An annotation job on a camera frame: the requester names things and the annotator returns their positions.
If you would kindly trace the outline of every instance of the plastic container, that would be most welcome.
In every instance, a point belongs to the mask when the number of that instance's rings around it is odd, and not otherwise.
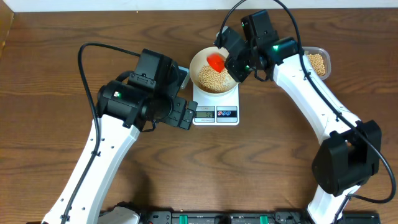
[[[323,50],[319,47],[303,47],[304,54],[320,54],[323,59],[323,65],[325,66],[326,74],[324,76],[319,77],[321,80],[325,80],[330,76],[331,73],[331,62],[330,56],[326,50]]]
[[[205,90],[202,90],[201,85],[200,85],[199,81],[197,80],[198,74],[199,74],[201,68],[203,68],[203,66],[205,66],[205,65],[209,65],[209,63],[207,62],[207,56],[214,54],[214,53],[220,54],[222,57],[224,57],[224,59],[226,59],[229,55],[228,51],[225,48],[218,49],[217,47],[208,47],[206,49],[199,51],[199,53],[197,53],[194,56],[194,58],[191,61],[191,64],[189,65],[190,77],[191,77],[193,84],[196,87],[198,87],[199,91],[205,95],[208,95],[208,96],[227,95],[228,93],[232,92],[232,90],[235,87],[237,87],[237,85],[238,85],[238,83],[235,82],[233,79],[227,79],[228,80],[228,82],[227,82],[228,88],[223,93],[209,93]]]

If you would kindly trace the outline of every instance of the kitchen scale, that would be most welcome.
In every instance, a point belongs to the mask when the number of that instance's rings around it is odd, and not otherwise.
[[[239,85],[222,95],[212,96],[193,85],[193,100],[198,103],[195,125],[238,125]]]

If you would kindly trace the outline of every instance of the white wall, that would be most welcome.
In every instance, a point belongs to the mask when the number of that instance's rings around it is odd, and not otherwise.
[[[14,12],[231,9],[238,0],[4,0]],[[289,8],[398,7],[398,0],[282,0]],[[238,9],[273,9],[272,0],[249,0]]]

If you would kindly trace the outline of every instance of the wooden table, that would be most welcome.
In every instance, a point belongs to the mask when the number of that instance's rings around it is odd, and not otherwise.
[[[228,25],[241,32],[235,12]],[[398,9],[293,10],[304,46],[326,49],[325,81],[363,121],[383,131],[382,152],[398,174]],[[91,113],[77,66],[80,45],[103,42],[148,48],[188,67],[215,39],[226,11],[18,13],[0,62],[0,222],[41,220],[62,192],[86,143]],[[281,37],[294,36],[284,11],[270,11]],[[87,48],[91,92],[134,70],[137,59]],[[249,77],[240,85],[237,127],[159,125],[139,136],[124,158],[103,208],[132,200],[175,210],[304,208],[317,183],[311,163],[318,141],[282,89]],[[192,98],[192,84],[180,92]],[[384,198],[379,174],[359,194]],[[396,223],[398,199],[387,205],[353,200],[348,210],[377,211]]]

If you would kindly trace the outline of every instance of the green clip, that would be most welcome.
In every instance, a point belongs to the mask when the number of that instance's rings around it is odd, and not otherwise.
[[[260,216],[260,224],[268,224],[268,216],[265,216],[265,215]]]
[[[180,224],[188,224],[188,216],[187,215],[180,215]]]

